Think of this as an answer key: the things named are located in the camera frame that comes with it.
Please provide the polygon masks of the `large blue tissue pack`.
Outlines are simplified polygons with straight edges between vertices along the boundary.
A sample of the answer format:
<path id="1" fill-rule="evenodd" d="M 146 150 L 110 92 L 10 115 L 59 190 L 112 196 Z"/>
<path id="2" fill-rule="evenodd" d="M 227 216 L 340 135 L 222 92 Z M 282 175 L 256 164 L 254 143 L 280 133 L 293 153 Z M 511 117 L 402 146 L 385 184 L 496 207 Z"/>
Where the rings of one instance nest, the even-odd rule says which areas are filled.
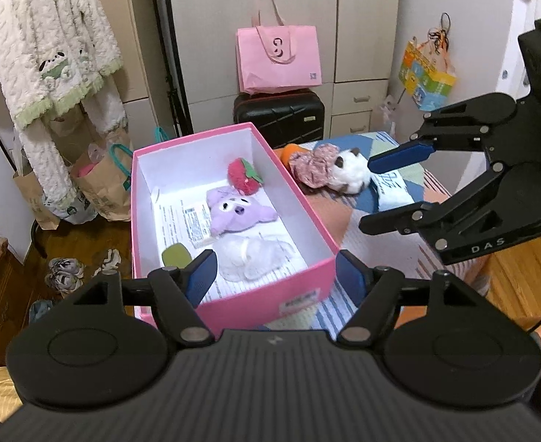
<path id="1" fill-rule="evenodd" d="M 394 210 L 414 203 L 405 180 L 397 170 L 388 173 L 372 173 L 371 184 L 375 188 L 379 211 Z"/>

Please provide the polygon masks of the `small white tissue pack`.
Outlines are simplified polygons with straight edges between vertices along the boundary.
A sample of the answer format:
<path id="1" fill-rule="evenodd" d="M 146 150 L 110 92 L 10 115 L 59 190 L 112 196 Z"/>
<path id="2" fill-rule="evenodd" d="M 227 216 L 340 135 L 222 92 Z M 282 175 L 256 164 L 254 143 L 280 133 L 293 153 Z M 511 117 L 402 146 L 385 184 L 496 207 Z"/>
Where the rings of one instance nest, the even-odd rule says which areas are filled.
<path id="1" fill-rule="evenodd" d="M 195 255 L 213 244 L 215 238 L 211 235 L 211 212 L 206 203 L 205 187 L 192 190 L 156 187 L 151 200 L 160 252 L 181 243 Z"/>

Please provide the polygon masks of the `purple plush toy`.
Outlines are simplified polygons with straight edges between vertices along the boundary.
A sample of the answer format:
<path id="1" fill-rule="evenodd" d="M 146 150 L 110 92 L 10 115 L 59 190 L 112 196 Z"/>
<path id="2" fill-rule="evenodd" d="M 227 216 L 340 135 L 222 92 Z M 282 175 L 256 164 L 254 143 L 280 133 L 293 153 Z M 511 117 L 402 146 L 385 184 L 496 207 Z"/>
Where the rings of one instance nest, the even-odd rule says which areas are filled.
<path id="1" fill-rule="evenodd" d="M 225 232 L 243 232 L 260 222 L 277 220 L 273 207 L 264 206 L 256 199 L 239 194 L 233 187 L 217 187 L 206 193 L 211 212 L 210 233 L 219 236 Z"/>

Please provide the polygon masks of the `pink floral fabric scrunchie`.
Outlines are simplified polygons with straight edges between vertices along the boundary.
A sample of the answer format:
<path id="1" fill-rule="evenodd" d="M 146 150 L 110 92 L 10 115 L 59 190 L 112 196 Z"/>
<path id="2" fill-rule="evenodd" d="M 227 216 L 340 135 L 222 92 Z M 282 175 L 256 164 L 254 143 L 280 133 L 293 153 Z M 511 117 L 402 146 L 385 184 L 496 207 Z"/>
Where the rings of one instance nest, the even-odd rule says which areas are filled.
<path id="1" fill-rule="evenodd" d="M 292 155 L 290 172 L 300 184 L 313 190 L 320 189 L 326 186 L 338 153 L 337 146 L 322 144 L 308 153 Z"/>

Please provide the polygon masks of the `orange soft ball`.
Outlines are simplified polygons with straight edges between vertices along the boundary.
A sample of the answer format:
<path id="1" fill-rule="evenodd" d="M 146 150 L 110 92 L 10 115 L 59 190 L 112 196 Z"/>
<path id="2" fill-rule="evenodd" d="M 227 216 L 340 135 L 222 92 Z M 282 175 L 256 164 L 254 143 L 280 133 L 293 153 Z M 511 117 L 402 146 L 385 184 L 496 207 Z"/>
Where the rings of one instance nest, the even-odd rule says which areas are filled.
<path id="1" fill-rule="evenodd" d="M 290 158 L 295 154 L 304 154 L 308 153 L 308 149 L 303 148 L 297 144 L 287 144 L 283 148 L 276 149 L 276 155 L 279 157 L 279 160 L 282 164 L 290 170 Z"/>

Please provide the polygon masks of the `pink strawberry plush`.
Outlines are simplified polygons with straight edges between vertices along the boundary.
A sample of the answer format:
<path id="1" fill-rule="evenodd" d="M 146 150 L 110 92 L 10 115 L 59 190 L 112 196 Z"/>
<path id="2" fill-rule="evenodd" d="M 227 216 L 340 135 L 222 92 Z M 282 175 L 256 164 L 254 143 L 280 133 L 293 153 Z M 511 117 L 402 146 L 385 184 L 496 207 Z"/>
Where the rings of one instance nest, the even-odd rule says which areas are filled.
<path id="1" fill-rule="evenodd" d="M 264 184 L 255 167 L 244 158 L 235 159 L 229 164 L 227 180 L 243 196 L 252 196 Z"/>

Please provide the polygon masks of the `white brown plush ball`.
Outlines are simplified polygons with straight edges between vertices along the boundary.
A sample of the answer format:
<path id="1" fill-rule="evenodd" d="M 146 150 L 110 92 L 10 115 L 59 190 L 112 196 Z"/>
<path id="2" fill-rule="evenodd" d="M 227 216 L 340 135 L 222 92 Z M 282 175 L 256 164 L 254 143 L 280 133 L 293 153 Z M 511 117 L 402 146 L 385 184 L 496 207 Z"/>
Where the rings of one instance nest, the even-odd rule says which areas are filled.
<path id="1" fill-rule="evenodd" d="M 368 160 L 359 148 L 352 148 L 337 155 L 326 185 L 338 194 L 355 196 L 367 189 L 370 181 Z"/>

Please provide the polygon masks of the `green soft ball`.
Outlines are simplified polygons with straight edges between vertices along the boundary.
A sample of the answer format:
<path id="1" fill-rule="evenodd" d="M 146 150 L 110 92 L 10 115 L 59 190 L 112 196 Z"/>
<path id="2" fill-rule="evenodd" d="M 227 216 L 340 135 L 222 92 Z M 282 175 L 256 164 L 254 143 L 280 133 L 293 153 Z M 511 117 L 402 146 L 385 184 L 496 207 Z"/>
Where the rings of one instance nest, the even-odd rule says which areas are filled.
<path id="1" fill-rule="evenodd" d="M 184 269 L 191 261 L 192 256 L 182 243 L 174 243 L 168 246 L 161 255 L 163 266 Z"/>

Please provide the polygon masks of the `white fluffy soft item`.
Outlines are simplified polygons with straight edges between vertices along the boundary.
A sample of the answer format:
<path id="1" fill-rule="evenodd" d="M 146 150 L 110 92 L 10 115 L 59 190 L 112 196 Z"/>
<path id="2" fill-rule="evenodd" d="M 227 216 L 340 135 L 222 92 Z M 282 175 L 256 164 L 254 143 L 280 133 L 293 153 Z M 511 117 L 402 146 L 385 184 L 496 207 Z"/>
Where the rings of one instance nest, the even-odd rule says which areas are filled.
<path id="1" fill-rule="evenodd" d="M 220 275 L 231 283 L 252 283 L 281 269 L 294 254 L 288 242 L 257 236 L 223 235 L 213 244 Z"/>

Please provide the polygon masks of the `colourful hanging paper bag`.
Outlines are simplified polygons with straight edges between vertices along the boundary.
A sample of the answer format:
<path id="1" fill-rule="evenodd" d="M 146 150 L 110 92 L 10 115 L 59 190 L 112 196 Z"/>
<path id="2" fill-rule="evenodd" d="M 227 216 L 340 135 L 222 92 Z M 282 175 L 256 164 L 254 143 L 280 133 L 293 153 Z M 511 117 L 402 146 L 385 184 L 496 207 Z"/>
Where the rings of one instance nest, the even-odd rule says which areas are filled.
<path id="1" fill-rule="evenodd" d="M 443 12 L 439 25 L 428 30 L 424 42 L 413 37 L 407 42 L 398 78 L 405 93 L 423 112 L 433 112 L 446 105 L 457 80 L 449 54 L 450 15 Z"/>

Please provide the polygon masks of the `pink cardboard box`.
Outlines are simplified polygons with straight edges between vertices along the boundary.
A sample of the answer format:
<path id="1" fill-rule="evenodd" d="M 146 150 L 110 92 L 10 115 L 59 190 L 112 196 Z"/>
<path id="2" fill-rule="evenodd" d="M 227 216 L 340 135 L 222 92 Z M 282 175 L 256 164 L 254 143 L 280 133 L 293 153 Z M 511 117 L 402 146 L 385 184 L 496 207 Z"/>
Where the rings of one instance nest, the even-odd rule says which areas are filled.
<path id="1" fill-rule="evenodd" d="M 251 123 L 135 151 L 131 231 L 137 277 L 175 243 L 216 253 L 213 282 L 188 288 L 214 333 L 297 314 L 335 285 L 335 241 Z"/>

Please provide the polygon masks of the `grey patterned slippers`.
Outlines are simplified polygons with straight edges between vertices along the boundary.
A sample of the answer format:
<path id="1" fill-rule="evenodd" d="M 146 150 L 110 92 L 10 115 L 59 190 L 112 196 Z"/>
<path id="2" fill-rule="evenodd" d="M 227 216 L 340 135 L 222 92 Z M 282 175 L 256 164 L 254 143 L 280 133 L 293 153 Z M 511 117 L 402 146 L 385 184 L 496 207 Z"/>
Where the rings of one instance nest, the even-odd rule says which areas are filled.
<path id="1" fill-rule="evenodd" d="M 105 270 L 118 269 L 122 262 L 117 249 L 109 249 L 105 259 L 93 273 L 96 276 Z M 84 283 L 85 266 L 78 259 L 62 259 L 56 257 L 48 263 L 48 273 L 44 277 L 45 283 L 53 290 L 57 290 L 62 297 L 78 290 Z"/>

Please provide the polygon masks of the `brown paper bag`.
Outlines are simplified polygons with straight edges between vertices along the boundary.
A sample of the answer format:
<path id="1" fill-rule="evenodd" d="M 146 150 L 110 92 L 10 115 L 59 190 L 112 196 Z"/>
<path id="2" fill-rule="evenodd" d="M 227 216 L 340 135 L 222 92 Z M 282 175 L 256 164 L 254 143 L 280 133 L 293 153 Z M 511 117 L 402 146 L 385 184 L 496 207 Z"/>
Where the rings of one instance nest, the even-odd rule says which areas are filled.
<path id="1" fill-rule="evenodd" d="M 43 204 L 43 190 L 35 174 L 14 173 L 13 182 L 20 190 L 24 201 L 28 204 L 35 221 L 44 231 L 54 231 L 60 225 L 60 218 L 52 214 Z"/>
<path id="2" fill-rule="evenodd" d="M 132 161 L 122 157 L 131 168 Z M 91 159 L 88 154 L 79 156 L 71 167 L 71 176 L 98 214 L 107 221 L 131 220 L 131 189 L 127 192 L 122 184 L 124 175 L 112 162 L 108 150 Z"/>

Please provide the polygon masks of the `pink tote bag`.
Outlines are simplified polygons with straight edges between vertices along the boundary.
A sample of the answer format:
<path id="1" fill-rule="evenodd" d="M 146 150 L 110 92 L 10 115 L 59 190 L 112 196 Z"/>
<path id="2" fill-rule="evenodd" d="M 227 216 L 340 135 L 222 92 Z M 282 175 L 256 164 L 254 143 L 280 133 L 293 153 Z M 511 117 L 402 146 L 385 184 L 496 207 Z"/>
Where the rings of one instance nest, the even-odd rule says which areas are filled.
<path id="1" fill-rule="evenodd" d="M 242 93 L 279 94 L 322 84 L 314 26 L 289 25 L 276 12 L 276 25 L 262 25 L 262 0 L 255 0 L 251 26 L 236 34 L 238 88 Z"/>

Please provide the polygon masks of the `cream knitted hanging cardigan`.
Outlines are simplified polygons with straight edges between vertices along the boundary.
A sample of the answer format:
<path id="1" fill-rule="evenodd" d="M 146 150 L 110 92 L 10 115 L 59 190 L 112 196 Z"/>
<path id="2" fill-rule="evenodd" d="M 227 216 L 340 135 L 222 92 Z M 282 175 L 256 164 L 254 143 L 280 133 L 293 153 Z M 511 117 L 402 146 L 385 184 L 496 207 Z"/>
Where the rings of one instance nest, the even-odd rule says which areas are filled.
<path id="1" fill-rule="evenodd" d="M 47 125 L 83 107 L 100 135 L 128 119 L 113 80 L 123 67 L 100 0 L 0 0 L 0 85 L 14 128 L 50 208 L 80 192 Z"/>

